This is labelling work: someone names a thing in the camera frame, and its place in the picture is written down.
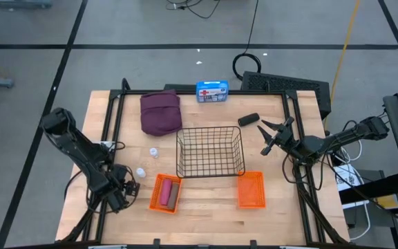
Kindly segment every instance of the wooden tabletop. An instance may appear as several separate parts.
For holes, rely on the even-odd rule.
[[[108,95],[108,91],[91,93],[82,132],[92,141],[101,138]],[[184,128],[237,126],[238,118],[254,112],[273,123],[285,120],[282,100],[277,95],[230,95],[226,102],[205,104],[198,104],[195,95],[180,95],[180,98]],[[305,135],[324,137],[314,92],[298,92],[298,103]],[[294,116],[291,101],[289,104]],[[110,139],[114,120],[113,115]],[[177,213],[155,212],[149,209],[155,176],[158,173],[176,175],[176,134],[153,137],[142,132],[140,95],[126,95],[119,135],[126,149],[117,151],[115,162],[128,165],[133,171],[141,167],[146,177],[138,179],[140,193],[130,208],[106,215],[102,243],[152,244],[159,238],[162,244],[247,245],[255,239],[259,245],[305,245],[296,186],[285,181],[281,170],[285,152],[275,147],[268,156],[261,156],[264,143],[256,125],[241,128],[241,133],[246,170],[264,174],[265,209],[238,209],[236,177],[219,177],[184,179]],[[152,147],[158,148],[159,158],[151,157],[149,149]],[[290,178],[291,168],[291,163],[287,162],[286,172]],[[74,166],[72,174],[78,171]],[[315,165],[313,172],[318,184],[320,165]],[[65,237],[86,211],[85,193],[86,179],[82,175],[68,189],[57,239]],[[323,188],[317,194],[322,213],[337,232],[349,240],[331,170],[323,171]],[[314,216],[310,209],[308,213],[312,238],[317,241]],[[96,223],[92,224],[91,238],[95,236]]]

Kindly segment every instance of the purple fabric pouch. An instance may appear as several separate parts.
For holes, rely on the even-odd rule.
[[[163,136],[182,128],[180,98],[174,90],[149,93],[141,97],[141,129]]]

